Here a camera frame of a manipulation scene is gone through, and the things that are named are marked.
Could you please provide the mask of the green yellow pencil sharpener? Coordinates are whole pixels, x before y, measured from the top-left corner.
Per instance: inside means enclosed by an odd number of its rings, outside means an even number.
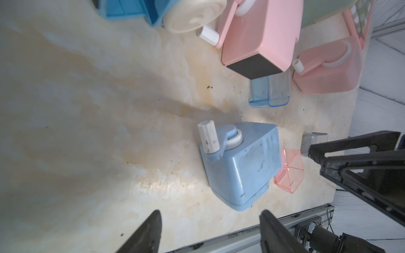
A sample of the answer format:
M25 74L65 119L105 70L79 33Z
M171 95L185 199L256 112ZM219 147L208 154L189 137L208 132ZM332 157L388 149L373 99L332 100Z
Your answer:
M304 0L301 28L342 13L355 3L356 0Z

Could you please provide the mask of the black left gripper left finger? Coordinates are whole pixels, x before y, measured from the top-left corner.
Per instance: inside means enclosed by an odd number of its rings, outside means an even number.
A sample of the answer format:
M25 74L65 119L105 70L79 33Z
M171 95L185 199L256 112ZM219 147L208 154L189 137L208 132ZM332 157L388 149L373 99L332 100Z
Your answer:
M162 216L154 210L117 253L157 253L162 233Z

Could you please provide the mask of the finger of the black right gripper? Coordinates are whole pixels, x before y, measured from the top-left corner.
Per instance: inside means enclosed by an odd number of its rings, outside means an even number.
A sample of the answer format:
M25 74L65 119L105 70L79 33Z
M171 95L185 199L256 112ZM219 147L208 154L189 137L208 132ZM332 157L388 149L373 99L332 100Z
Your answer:
M405 151L327 157L320 175L405 225Z
M322 164L326 153L364 147L369 147L372 153L394 151L400 135L401 132L378 131L357 137L313 144L309 148L309 157L316 163Z

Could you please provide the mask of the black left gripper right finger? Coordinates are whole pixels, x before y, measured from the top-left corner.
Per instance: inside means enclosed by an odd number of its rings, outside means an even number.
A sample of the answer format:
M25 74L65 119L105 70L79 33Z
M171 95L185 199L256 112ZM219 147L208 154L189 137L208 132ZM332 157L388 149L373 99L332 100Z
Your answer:
M264 210L259 216L259 221L260 245L263 253L308 252L270 211Z

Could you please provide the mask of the grey transparent tray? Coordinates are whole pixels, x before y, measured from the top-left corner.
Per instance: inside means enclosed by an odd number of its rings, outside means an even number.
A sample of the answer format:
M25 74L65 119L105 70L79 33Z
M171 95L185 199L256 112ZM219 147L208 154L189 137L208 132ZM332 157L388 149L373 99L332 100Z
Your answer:
M302 136L301 155L304 157L308 157L311 145L324 143L327 141L328 141L327 133L305 132Z

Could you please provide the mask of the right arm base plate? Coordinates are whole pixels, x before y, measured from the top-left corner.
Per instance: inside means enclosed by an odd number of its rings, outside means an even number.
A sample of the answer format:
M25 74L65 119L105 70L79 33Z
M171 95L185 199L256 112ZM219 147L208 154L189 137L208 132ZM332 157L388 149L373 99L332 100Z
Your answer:
M309 252L318 253L384 253L385 250L364 239L348 234L340 236L321 226L316 216L295 226L294 236Z

